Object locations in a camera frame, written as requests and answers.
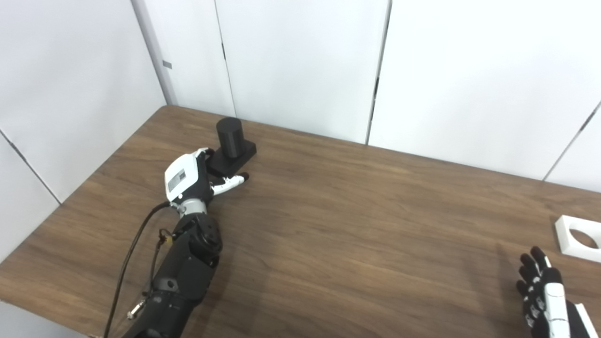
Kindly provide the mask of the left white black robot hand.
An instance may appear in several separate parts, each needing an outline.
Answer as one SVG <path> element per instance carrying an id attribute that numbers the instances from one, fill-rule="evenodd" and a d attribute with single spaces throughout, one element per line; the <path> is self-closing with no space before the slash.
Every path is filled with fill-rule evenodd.
<path id="1" fill-rule="evenodd" d="M 185 201 L 199 200 L 208 205 L 216 195 L 223 194 L 249 180 L 248 173 L 232 177 L 218 177 L 214 183 L 209 179 L 208 161 L 215 151 L 198 148 L 193 153 L 183 154 L 171 163 L 164 175 L 167 199 L 172 204 L 182 205 Z"/>

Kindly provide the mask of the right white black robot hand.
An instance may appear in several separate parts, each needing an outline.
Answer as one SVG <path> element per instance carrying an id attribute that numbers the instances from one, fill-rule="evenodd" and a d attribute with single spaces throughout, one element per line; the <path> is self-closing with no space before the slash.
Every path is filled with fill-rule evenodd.
<path id="1" fill-rule="evenodd" d="M 538 246 L 520 256 L 516 289 L 523 318 L 533 338 L 597 338 L 582 303 L 567 299 L 562 274 Z"/>

